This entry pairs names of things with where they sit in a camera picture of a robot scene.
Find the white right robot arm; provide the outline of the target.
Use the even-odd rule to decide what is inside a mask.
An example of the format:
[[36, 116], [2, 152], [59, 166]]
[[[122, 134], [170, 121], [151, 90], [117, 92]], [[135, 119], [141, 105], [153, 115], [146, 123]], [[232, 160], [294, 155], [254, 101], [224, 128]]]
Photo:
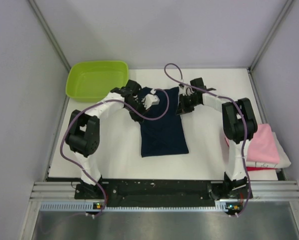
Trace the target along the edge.
[[258, 130], [251, 101], [248, 98], [233, 100], [227, 96], [212, 93], [206, 88], [203, 79], [195, 78], [190, 84], [179, 84], [179, 101], [176, 113], [191, 113], [198, 105], [210, 107], [222, 113], [222, 128], [228, 139], [229, 155], [224, 172], [223, 193], [236, 197], [242, 189], [248, 187], [246, 160], [250, 141]]

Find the navy blue t shirt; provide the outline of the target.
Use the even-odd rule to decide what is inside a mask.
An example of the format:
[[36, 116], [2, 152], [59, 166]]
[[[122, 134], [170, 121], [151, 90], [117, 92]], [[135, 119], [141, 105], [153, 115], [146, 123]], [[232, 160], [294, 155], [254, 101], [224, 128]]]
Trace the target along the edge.
[[157, 118], [162, 115], [167, 106], [166, 96], [169, 98], [169, 107], [162, 118], [154, 121], [145, 119], [139, 124], [141, 156], [145, 158], [188, 154], [189, 149], [182, 120], [179, 115], [176, 115], [179, 104], [179, 88], [173, 87], [164, 92], [157, 91], [155, 94], [159, 98], [159, 104], [150, 107], [144, 116]]

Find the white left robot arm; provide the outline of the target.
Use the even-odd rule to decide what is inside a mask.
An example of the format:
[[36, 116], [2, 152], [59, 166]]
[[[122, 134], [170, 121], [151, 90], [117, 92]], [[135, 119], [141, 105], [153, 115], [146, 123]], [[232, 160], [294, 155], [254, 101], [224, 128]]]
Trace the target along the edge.
[[100, 120], [104, 120], [121, 109], [127, 109], [136, 122], [145, 120], [146, 112], [160, 100], [156, 90], [141, 95], [141, 86], [128, 80], [126, 86], [115, 87], [107, 96], [84, 110], [74, 110], [60, 144], [61, 156], [78, 166], [81, 180], [86, 183], [85, 192], [91, 198], [102, 195], [102, 176], [98, 167], [92, 169], [92, 155], [100, 144]]

